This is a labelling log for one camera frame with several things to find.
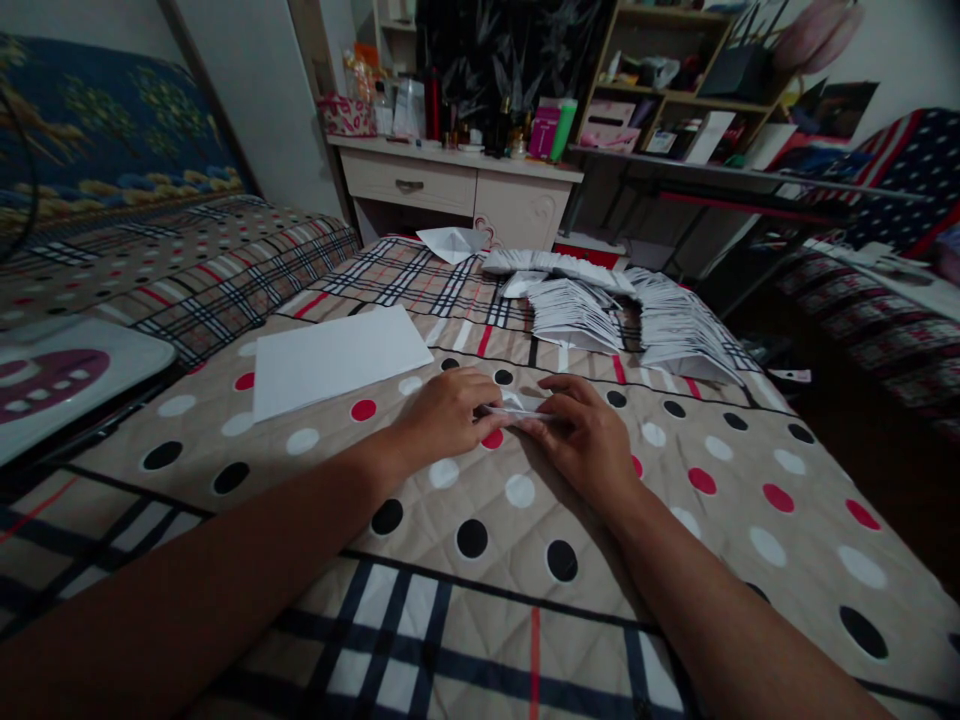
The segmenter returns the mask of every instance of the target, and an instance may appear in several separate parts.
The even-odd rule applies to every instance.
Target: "plaid cover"
[[[336,218],[236,195],[21,251],[0,267],[0,330],[84,313],[193,368],[359,247]]]
[[[762,374],[709,386],[640,367],[635,355],[538,342],[523,329],[525,303],[497,307],[502,280],[482,276],[480,264],[451,268],[418,243],[382,241],[0,512],[0,640],[390,424],[417,387],[453,364],[515,392],[572,372],[590,378],[626,422],[638,482],[732,572],[895,714],[960,713],[960,609]],[[432,365],[253,425],[257,337],[396,302]],[[705,710],[613,539],[539,451],[507,430],[405,482],[188,714],[674,718]]]
[[[813,250],[777,286],[904,407],[960,442],[960,324]]]

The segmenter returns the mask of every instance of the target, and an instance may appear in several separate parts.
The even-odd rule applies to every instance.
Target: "pink box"
[[[537,116],[533,119],[533,128],[530,130],[530,147],[527,154],[535,158],[545,158],[553,149],[553,140],[557,135],[557,125],[560,122],[560,100],[556,98],[540,98],[537,107]]]
[[[633,152],[640,139],[640,128],[628,127],[634,110],[633,103],[594,100],[587,108],[580,144],[614,152]]]

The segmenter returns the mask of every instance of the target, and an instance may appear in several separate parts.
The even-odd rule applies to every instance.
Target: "polka dot bedspread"
[[[623,418],[637,482],[894,714],[960,712],[957,605],[762,374],[706,384],[629,352],[539,342],[525,301],[496,300],[499,281],[481,262],[451,267],[413,240],[382,240],[4,510],[0,632],[390,424],[438,373],[472,366],[505,392],[538,395],[538,380],[570,372]],[[258,337],[397,302],[431,365],[253,424]],[[635,317],[619,321],[629,348]],[[540,450],[506,429],[405,482],[191,712],[703,708],[610,536]]]

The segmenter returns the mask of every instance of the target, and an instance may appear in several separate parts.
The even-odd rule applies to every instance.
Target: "tissue box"
[[[640,128],[629,127],[636,106],[609,100],[594,100],[587,108],[587,123],[580,135],[580,144],[603,150],[633,152],[640,139]]]

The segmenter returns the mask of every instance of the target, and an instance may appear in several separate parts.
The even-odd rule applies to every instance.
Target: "right hand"
[[[518,426],[540,443],[557,470],[609,522],[644,487],[633,467],[626,426],[581,377],[553,375],[537,384],[556,393],[537,412],[557,415],[573,429],[529,418]]]

